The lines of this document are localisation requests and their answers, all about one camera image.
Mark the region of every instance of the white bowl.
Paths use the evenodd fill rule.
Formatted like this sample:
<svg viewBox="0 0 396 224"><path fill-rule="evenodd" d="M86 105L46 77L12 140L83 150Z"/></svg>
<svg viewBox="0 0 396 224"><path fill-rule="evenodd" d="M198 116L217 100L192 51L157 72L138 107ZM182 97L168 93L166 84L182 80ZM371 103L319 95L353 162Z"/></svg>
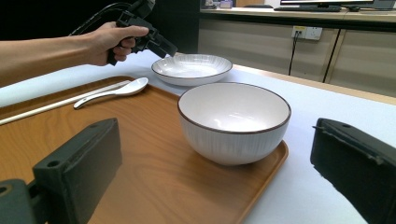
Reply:
<svg viewBox="0 0 396 224"><path fill-rule="evenodd" d="M151 69L157 77L178 86L199 86L221 80L233 64L224 58L206 54L180 54L155 62Z"/></svg>
<svg viewBox="0 0 396 224"><path fill-rule="evenodd" d="M184 92L178 102L182 131L192 148L223 165L269 155L282 141L291 109L279 95L242 83L212 83Z"/></svg>

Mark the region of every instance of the white table surface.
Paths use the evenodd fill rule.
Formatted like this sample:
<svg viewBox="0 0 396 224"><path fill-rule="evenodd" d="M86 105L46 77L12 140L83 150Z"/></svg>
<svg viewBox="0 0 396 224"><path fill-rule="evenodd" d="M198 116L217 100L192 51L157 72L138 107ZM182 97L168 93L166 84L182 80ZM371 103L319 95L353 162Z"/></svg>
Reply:
<svg viewBox="0 0 396 224"><path fill-rule="evenodd" d="M156 78L151 65L159 59L145 50L129 56L126 62L116 66L83 65L29 79L0 89L0 106L115 76L147 77L149 84L176 94L189 89L168 85ZM396 147L396 105L236 69L232 69L220 82L242 82L264 87L285 98L292 110L284 137L290 154L248 215L246 223L366 223L351 203L310 163L315 131L312 126L318 118L335 119Z"/></svg>

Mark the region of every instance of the metal spoon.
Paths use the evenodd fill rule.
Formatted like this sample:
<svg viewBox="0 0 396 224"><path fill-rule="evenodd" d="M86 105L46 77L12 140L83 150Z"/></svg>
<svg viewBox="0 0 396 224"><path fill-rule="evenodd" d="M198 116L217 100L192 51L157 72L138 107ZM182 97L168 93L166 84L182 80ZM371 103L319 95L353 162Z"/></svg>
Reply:
<svg viewBox="0 0 396 224"><path fill-rule="evenodd" d="M140 91L142 91L146 85L149 83L149 79L146 77L141 77L138 78L125 86L114 90L114 91L103 91L100 93L96 93L94 95L87 96L85 98L82 98L81 100L77 101L74 104L75 109L79 109L83 104L87 103L90 100L102 97L102 96L108 96L108 95L133 95L136 94Z"/></svg>

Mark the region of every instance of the shallow plate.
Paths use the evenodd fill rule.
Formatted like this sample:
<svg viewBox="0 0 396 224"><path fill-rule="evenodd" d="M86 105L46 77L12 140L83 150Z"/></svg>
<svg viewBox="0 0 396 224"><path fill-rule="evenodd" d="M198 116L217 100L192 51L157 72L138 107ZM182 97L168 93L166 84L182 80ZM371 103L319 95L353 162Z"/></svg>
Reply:
<svg viewBox="0 0 396 224"><path fill-rule="evenodd" d="M199 86L224 78L233 64L214 55L182 54L160 59L151 68L164 82L178 86Z"/></svg>

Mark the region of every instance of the chopsticks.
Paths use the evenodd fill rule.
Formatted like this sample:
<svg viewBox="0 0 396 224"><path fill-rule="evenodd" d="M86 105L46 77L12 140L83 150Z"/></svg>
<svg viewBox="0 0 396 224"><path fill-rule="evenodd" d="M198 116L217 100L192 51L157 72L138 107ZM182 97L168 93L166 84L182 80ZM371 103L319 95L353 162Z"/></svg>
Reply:
<svg viewBox="0 0 396 224"><path fill-rule="evenodd" d="M130 80L125 80L125 81L122 81L122 82L119 82L119 83L116 83L116 84L113 84L113 85L110 85L110 86L107 86L107 87L103 87L103 88L98 89L96 91L90 91L90 92L81 94L79 96L75 96L75 97L72 97L72 98L69 98L69 99L66 99L66 100L51 104L51 105L45 105L45 106L39 107L37 109L21 113L21 114L16 115L16 116L12 116L12 117L9 117L9 118L6 118L6 119L1 119L0 120L0 125L6 124L6 123L10 123L10 122L18 120L18 119L24 119L24 118L27 118L27 117L30 117L30 116L33 116L33 115L36 115L36 114L39 114L39 113L42 113L42 112L57 108L57 107L60 107L60 106L63 106L63 105L68 105L68 104L77 102L78 100L80 100L82 98L85 98L87 96L90 96L92 94L96 94L96 93L99 93L99 92L102 92L102 91L112 91L112 90L115 90L115 89L120 88L122 86L125 86L126 84L128 84L130 82L131 82Z"/></svg>

